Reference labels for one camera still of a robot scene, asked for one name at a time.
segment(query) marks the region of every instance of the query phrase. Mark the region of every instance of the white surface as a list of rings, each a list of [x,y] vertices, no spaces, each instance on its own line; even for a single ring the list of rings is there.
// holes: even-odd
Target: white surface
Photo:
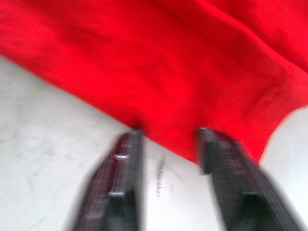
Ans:
[[[3,58],[0,66],[0,231],[65,230],[86,176],[128,128]],[[307,109],[290,116],[263,160],[306,224],[307,130]],[[146,230],[222,230],[198,167],[149,140],[145,152]]]

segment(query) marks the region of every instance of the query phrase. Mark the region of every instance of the red fabric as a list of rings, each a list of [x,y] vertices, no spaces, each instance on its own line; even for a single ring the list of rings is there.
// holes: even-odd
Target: red fabric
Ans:
[[[258,161],[308,103],[307,22],[305,0],[2,0],[0,52],[188,160],[205,126]]]

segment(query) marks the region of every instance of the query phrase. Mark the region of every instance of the red cloth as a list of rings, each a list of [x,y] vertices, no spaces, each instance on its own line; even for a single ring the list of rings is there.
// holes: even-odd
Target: red cloth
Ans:
[[[307,22],[305,0],[2,0],[0,52],[188,160],[205,126],[258,161],[308,103]]]

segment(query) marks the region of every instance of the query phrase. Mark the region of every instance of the red towel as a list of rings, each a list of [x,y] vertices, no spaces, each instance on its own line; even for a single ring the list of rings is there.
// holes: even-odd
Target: red towel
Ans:
[[[190,161],[198,127],[258,161],[308,103],[307,22],[306,0],[1,0],[0,52]]]

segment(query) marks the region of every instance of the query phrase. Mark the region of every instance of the white floor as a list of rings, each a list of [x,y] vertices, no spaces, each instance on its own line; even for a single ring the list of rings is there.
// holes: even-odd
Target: white floor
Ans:
[[[129,128],[1,57],[0,108],[0,231],[65,231],[86,176]],[[298,110],[262,161],[306,226],[307,131],[308,109]],[[208,177],[152,141],[145,151],[146,230],[222,230]]]

